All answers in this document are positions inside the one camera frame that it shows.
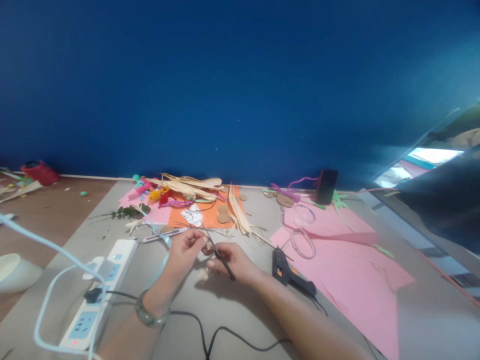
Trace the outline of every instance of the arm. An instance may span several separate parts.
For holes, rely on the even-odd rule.
[[[163,273],[143,297],[143,306],[150,314],[159,318],[167,312],[180,283],[205,244],[206,238],[198,230],[189,230],[173,238]],[[99,355],[103,360],[150,359],[160,331],[160,328],[143,325],[134,311],[102,347]]]
[[[260,270],[238,244],[218,243],[216,249],[229,261],[237,280],[257,291],[305,359],[371,359],[360,345],[348,339],[325,315]],[[207,266],[228,275],[217,259],[209,260]]]

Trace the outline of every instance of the white cup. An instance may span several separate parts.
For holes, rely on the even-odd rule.
[[[37,282],[43,269],[20,255],[0,256],[0,294],[19,293]]]

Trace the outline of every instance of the table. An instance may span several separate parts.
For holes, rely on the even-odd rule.
[[[132,183],[118,181],[98,204],[90,216],[113,210]],[[268,238],[279,228],[280,208],[274,199],[266,198],[259,189],[242,188],[247,195],[246,210],[251,211],[249,221],[267,229]],[[358,199],[347,200],[348,206],[370,224],[379,234],[379,244],[392,251],[397,262],[417,282],[398,292],[400,359],[453,359],[477,360],[480,355],[480,311],[456,288],[441,278],[440,274],[426,262],[401,236]],[[95,256],[106,256],[117,239],[128,238],[127,219],[86,219],[64,248],[87,262]],[[150,235],[150,229],[141,226],[136,232],[140,239]],[[251,259],[264,271],[271,271],[272,248],[259,245],[255,238],[233,233]],[[212,232],[215,242],[224,237]],[[159,242],[139,246],[126,275],[121,291],[138,295],[147,288],[158,274],[159,264],[166,254]],[[216,277],[204,285],[199,284],[198,275],[205,266],[203,255],[182,284],[173,300],[173,310],[196,314],[202,324],[207,343],[219,326],[228,326],[258,347],[267,347],[284,337],[280,324],[250,289],[232,283],[226,277]],[[69,260],[57,254],[46,267],[40,280],[28,289],[16,306],[0,324],[0,357],[14,348],[7,360],[16,359],[72,359],[70,355],[55,355],[38,348],[33,341],[33,328],[46,289],[59,271],[70,265]],[[61,278],[52,293],[51,301],[41,328],[44,340],[58,344],[75,315],[82,295],[88,287],[82,280],[80,270],[74,270]],[[368,345],[360,332],[323,295],[318,300],[328,311],[330,319],[355,341]],[[100,342],[109,338],[126,317],[133,311],[132,301],[116,299]],[[378,359],[384,359],[375,352]],[[154,359],[202,359],[201,335],[193,318],[172,315],[159,337]],[[211,354],[212,359],[301,359],[291,344],[278,345],[268,352],[257,352],[232,335],[218,333]]]

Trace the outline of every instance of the orange paper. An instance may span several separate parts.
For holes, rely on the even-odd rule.
[[[217,193],[216,191],[209,190],[209,189],[204,189],[204,190],[212,194]],[[219,223],[217,220],[217,216],[220,214],[219,206],[225,205],[228,207],[228,203],[227,203],[228,192],[219,192],[219,194],[225,198],[225,201],[223,201],[220,197],[218,197],[217,200],[214,202],[214,204],[212,202],[196,202],[196,204],[198,205],[198,208],[201,210],[201,213],[203,215],[203,225],[205,225],[206,228],[230,229],[234,225],[233,221],[222,224],[222,223]],[[174,195],[175,195],[175,200],[184,201],[184,197],[182,196],[182,194],[175,192]],[[236,197],[241,210],[243,211],[243,213],[245,213],[244,205],[242,204],[243,201],[239,199],[240,188],[238,185],[233,186],[233,195]],[[169,227],[184,228],[184,227],[190,226],[190,224],[187,222],[187,220],[184,219],[184,217],[181,214],[181,212],[185,210],[185,208],[186,208],[185,206],[184,207],[175,206],[171,208],[170,220],[168,221]],[[228,214],[229,215],[232,214],[232,210],[230,209],[230,207],[228,209]]]

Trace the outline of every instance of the purple pipe cleaner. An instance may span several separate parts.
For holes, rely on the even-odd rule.
[[[290,188],[292,187],[293,184],[298,184],[298,183],[301,183],[302,181],[304,180],[312,180],[314,181],[314,185],[317,183],[318,181],[318,177],[302,177],[300,180],[297,180],[297,181],[294,181],[294,182],[291,182],[290,185],[288,185],[288,188],[286,190],[282,190],[281,188],[279,188],[279,186],[277,184],[274,184],[273,182],[270,184],[272,188],[274,188],[276,190],[277,193],[280,193],[280,194],[283,194],[285,196],[288,196],[289,198],[291,198],[294,202],[298,203],[302,198],[299,196],[299,195],[295,195],[294,194],[294,191],[298,191],[298,190],[290,190]]]

